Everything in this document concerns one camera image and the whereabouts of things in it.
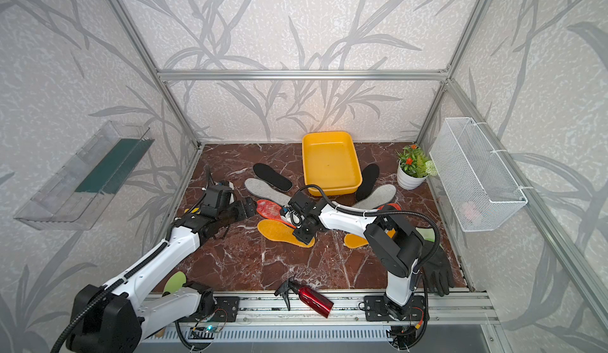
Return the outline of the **yellow insole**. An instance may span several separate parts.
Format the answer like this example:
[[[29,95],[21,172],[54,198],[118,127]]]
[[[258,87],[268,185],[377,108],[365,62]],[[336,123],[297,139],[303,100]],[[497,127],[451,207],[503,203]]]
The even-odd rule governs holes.
[[[288,225],[275,220],[264,219],[257,225],[257,230],[269,241],[284,242],[302,248],[312,248],[316,242],[315,238],[306,244],[299,241],[294,235],[294,229]]]
[[[344,245],[349,249],[358,249],[369,245],[368,241],[355,234],[345,234]]]

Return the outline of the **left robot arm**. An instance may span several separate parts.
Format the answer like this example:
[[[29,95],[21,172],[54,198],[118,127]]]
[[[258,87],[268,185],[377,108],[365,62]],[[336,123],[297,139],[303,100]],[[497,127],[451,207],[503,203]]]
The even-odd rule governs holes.
[[[256,215],[256,201],[234,199],[228,185],[207,187],[167,236],[120,275],[76,295],[71,321],[52,347],[72,352],[133,352],[147,337],[182,318],[207,318],[217,309],[211,287],[187,282],[174,293],[147,302],[156,286],[218,232]]]

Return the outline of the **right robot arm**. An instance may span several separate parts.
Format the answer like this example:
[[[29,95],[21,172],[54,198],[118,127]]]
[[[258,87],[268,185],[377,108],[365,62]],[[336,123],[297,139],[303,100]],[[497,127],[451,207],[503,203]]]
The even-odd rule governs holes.
[[[297,191],[287,205],[286,216],[294,223],[295,238],[305,244],[312,242],[318,232],[328,230],[342,230],[364,238],[387,270],[384,302],[394,320],[403,320],[412,308],[411,298],[420,271],[440,249],[437,224],[427,215],[414,211],[399,211],[388,206],[381,210],[346,207],[326,195],[315,200]],[[426,221],[435,234],[427,253],[424,252],[427,240],[409,222],[410,216]]]

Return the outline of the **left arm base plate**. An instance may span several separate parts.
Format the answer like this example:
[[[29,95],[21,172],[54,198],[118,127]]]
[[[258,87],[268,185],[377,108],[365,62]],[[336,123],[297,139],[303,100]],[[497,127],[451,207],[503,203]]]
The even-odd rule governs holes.
[[[234,323],[237,320],[240,298],[238,296],[219,296],[215,298],[216,304],[210,311],[209,315],[194,316],[182,318],[183,322],[200,323]]]

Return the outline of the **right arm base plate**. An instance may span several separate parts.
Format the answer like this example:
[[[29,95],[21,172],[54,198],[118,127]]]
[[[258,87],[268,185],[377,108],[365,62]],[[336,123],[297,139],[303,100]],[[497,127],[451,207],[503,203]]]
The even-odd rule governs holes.
[[[404,305],[382,296],[365,296],[363,309],[367,321],[406,321],[411,323],[425,322],[429,315],[427,302],[422,295],[414,295]]]

